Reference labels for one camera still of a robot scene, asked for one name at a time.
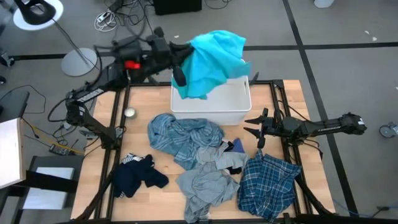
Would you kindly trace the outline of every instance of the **white plastic bin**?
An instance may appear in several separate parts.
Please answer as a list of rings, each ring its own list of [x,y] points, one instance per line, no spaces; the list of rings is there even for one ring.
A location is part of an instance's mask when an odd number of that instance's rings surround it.
[[[181,99],[172,86],[171,110],[177,119],[206,118],[218,125],[238,125],[251,110],[247,76],[229,79],[207,94],[207,100]]]

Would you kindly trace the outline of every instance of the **wooden tabletop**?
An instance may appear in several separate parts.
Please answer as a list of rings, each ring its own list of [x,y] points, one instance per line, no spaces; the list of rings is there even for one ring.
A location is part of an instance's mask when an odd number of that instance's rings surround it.
[[[309,119],[300,81],[285,80],[284,84],[289,105]],[[257,118],[262,113],[264,107],[269,109],[269,114],[273,114],[274,107],[269,85],[254,85],[251,86],[250,91],[252,110],[246,115],[245,119]],[[114,93],[103,94],[97,99],[94,117],[104,125],[109,125],[113,100]],[[119,114],[121,113],[121,103],[118,110]],[[170,87],[132,87],[129,106],[136,109],[137,116],[134,119],[126,120],[127,131],[124,133],[123,137],[121,158],[125,157],[126,154],[130,152],[138,156],[152,154],[155,160],[155,168],[169,178],[169,184],[162,189],[157,187],[147,188],[142,184],[133,198],[116,198],[114,200],[112,220],[183,220],[185,196],[181,193],[175,179],[184,172],[184,169],[174,163],[173,156],[151,148],[147,136],[147,125],[153,117],[161,113],[171,113]],[[299,118],[294,111],[291,111],[291,113],[292,116]],[[243,127],[258,128],[256,125],[244,122],[239,126],[222,126],[226,133],[226,139],[234,140],[235,138],[240,138],[246,153],[254,157],[257,150],[256,138],[245,131]],[[92,147],[88,148],[86,152],[90,152],[90,150],[96,146],[97,144],[94,144]],[[308,186],[325,208],[334,212],[333,201],[318,151],[306,145],[300,146],[299,150]],[[282,145],[278,137],[266,136],[266,145],[262,151],[274,157],[283,158]],[[83,161],[72,218],[76,218],[84,211],[97,192],[103,157],[104,150],[98,149],[87,156]],[[233,175],[233,178],[239,182],[241,175]],[[301,209],[305,211],[302,192],[297,184],[296,186]],[[106,210],[108,204],[108,195],[109,192],[106,192],[103,200],[103,211]],[[293,206],[290,206],[285,212],[289,212],[290,215],[294,217]],[[210,210],[210,219],[238,218],[258,217],[248,212],[239,211],[236,197],[221,204],[219,207],[212,207]]]

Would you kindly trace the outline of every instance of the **blue plaid shirt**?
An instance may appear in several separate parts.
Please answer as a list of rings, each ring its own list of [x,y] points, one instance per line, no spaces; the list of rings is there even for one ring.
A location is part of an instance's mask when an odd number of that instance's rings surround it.
[[[294,177],[300,171],[298,165],[270,155],[263,157],[259,149],[244,168],[238,190],[238,208],[272,222],[292,204]]]

